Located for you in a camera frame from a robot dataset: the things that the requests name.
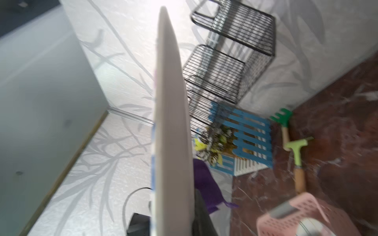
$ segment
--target purple fabric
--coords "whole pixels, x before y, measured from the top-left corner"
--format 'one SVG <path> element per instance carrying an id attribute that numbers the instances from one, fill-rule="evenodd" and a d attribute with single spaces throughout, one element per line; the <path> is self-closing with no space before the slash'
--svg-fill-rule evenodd
<path id="1" fill-rule="evenodd" d="M 217 205 L 222 202 L 231 208 L 238 207 L 238 205 L 227 202 L 223 198 L 222 192 L 211 176 L 208 166 L 202 160 L 193 159 L 193 169 L 194 187 L 201 192 L 209 214 L 219 210 Z"/>

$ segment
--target white wall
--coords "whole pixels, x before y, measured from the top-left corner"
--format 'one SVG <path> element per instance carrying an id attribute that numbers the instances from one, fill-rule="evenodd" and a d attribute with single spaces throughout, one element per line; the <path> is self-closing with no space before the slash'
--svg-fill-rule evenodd
<path id="1" fill-rule="evenodd" d="M 26 225 L 107 101 L 62 7 L 0 39 L 0 74 L 0 228 L 11 236 Z"/>

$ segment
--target wooden handle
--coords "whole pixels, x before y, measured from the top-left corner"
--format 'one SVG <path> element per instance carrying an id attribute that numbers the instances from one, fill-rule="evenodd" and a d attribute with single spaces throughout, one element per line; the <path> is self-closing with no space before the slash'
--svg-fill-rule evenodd
<path id="1" fill-rule="evenodd" d="M 296 166 L 294 168 L 294 182 L 295 182 L 295 192 L 297 194 L 306 192 L 305 171 L 301 167 Z"/>
<path id="2" fill-rule="evenodd" d="M 281 127 L 281 131 L 282 131 L 282 147 L 285 151 L 290 151 L 290 148 L 286 148 L 285 144 L 290 142 L 290 138 L 289 138 L 289 129 L 287 127 Z"/>

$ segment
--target black wire basket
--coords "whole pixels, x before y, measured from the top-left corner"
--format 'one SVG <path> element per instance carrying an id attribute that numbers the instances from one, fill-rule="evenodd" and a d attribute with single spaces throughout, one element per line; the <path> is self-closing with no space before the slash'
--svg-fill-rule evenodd
<path id="1" fill-rule="evenodd" d="M 198 45 L 183 68 L 186 89 L 215 102 L 237 104 L 266 70 L 273 57 L 252 51 L 246 62 Z"/>
<path id="2" fill-rule="evenodd" d="M 200 13 L 211 1 L 218 5 L 216 15 Z M 214 33 L 227 37 L 267 56 L 275 55 L 275 18 L 265 12 L 232 0 L 204 0 L 191 15 L 192 21 Z"/>
<path id="3" fill-rule="evenodd" d="M 188 90 L 187 94 L 193 137 L 211 136 L 213 130 L 219 128 L 235 108 L 233 105 L 214 101 L 216 98 L 207 93 L 199 94 Z"/>
<path id="4" fill-rule="evenodd" d="M 217 4 L 215 16 L 199 12 L 206 1 Z M 231 41 L 218 41 L 225 53 L 198 45 L 183 68 L 192 134 L 210 137 L 272 63 L 275 18 L 236 1 L 204 0 L 192 21 Z"/>

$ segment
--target brown marble floor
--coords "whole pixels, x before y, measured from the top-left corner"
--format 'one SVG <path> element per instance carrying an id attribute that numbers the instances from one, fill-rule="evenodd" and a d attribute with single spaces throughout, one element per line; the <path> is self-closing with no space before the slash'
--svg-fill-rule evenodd
<path id="1" fill-rule="evenodd" d="M 344 209 L 362 235 L 378 235 L 378 53 L 294 110 L 307 191 Z M 231 236 L 255 235 L 256 219 L 295 196 L 293 160 L 272 125 L 274 168 L 234 177 Z"/>

